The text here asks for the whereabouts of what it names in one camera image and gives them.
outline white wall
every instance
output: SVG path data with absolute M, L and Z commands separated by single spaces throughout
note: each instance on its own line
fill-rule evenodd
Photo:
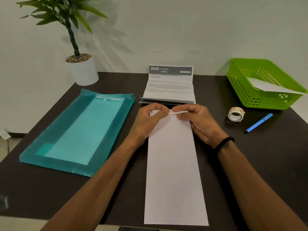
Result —
M 28 132 L 74 83 L 73 54 L 58 22 L 36 26 L 16 1 L 0 6 L 0 129 Z M 105 0 L 109 19 L 86 18 L 76 39 L 98 71 L 147 73 L 149 64 L 194 65 L 195 74 L 225 74 L 232 57 L 267 58 L 308 87 L 308 0 Z M 294 104 L 308 121 L 308 96 Z

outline tape roll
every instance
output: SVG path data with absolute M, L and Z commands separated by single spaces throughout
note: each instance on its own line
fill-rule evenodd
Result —
M 240 107 L 233 107 L 229 110 L 228 118 L 233 122 L 240 122 L 244 118 L 244 110 Z

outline bracelet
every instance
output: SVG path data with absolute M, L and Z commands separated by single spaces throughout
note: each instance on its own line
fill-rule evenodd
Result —
M 218 152 L 221 150 L 221 148 L 227 143 L 229 142 L 230 140 L 232 140 L 234 142 L 234 138 L 229 136 L 227 138 L 225 138 L 224 140 L 222 140 L 218 145 L 217 147 L 214 148 L 214 153 L 217 155 Z

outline blue pen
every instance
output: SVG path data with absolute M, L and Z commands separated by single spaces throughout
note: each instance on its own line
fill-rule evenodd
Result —
M 272 117 L 273 114 L 269 113 L 268 115 L 266 115 L 264 118 L 262 118 L 260 121 L 258 121 L 257 123 L 253 124 L 251 127 L 249 127 L 245 133 L 251 132 L 254 128 L 256 128 L 257 126 L 261 125 L 263 122 L 265 122 L 266 120 L 268 120 L 270 117 Z

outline green plastic basket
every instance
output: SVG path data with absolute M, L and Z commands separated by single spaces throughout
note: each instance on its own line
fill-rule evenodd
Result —
M 242 104 L 248 108 L 285 110 L 302 96 L 301 94 L 262 91 L 255 88 L 247 79 L 248 77 L 308 93 L 303 86 L 269 60 L 233 58 L 227 78 Z

